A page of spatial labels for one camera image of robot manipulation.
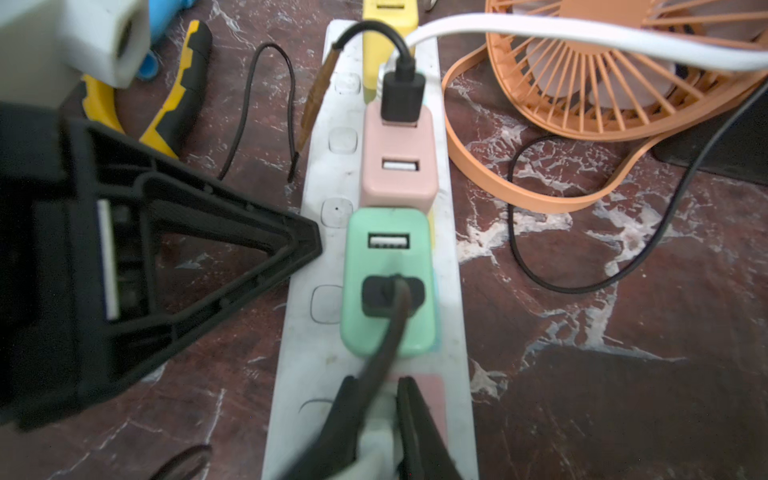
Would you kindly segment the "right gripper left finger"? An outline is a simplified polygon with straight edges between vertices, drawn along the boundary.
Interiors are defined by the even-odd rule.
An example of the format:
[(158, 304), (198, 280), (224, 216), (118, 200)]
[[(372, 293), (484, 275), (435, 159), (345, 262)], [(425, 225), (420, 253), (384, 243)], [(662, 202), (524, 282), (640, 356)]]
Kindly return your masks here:
[(361, 383), (353, 376), (344, 378), (320, 433), (280, 479), (326, 479), (351, 464), (366, 411)]

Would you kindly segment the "green usb charger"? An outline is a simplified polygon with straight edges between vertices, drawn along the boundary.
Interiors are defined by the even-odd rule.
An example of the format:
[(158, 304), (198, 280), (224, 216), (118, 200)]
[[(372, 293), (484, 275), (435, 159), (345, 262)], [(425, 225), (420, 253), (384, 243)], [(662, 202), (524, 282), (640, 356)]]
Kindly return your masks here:
[(417, 209), (365, 207), (350, 218), (344, 259), (341, 338), (359, 357), (379, 348), (395, 310), (395, 280), (409, 287), (401, 358), (437, 340), (437, 307), (428, 217)]

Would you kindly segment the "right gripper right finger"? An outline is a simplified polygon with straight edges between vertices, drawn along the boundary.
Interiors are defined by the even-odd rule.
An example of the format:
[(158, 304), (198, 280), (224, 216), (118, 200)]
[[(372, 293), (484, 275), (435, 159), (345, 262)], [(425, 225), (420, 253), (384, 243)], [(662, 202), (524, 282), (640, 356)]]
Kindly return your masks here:
[(396, 405), (403, 447), (403, 460), (398, 467), (400, 478), (460, 480), (414, 378), (398, 380)]

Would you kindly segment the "pink usb charger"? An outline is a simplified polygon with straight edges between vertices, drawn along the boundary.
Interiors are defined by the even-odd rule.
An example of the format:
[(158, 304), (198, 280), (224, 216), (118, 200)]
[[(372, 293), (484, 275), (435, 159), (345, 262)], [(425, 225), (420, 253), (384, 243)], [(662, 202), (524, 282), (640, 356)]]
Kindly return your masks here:
[(360, 207), (403, 207), (429, 213), (439, 180), (431, 111), (420, 110), (417, 123), (382, 119), (381, 102), (365, 110)]

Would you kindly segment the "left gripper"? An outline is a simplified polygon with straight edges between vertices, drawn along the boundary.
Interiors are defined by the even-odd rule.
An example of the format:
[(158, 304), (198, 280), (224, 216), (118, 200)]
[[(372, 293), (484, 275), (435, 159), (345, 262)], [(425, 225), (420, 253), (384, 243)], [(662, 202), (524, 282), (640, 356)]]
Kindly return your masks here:
[(316, 222), (59, 107), (133, 80), (143, 1), (1, 5), (1, 420), (124, 392), (316, 259)]

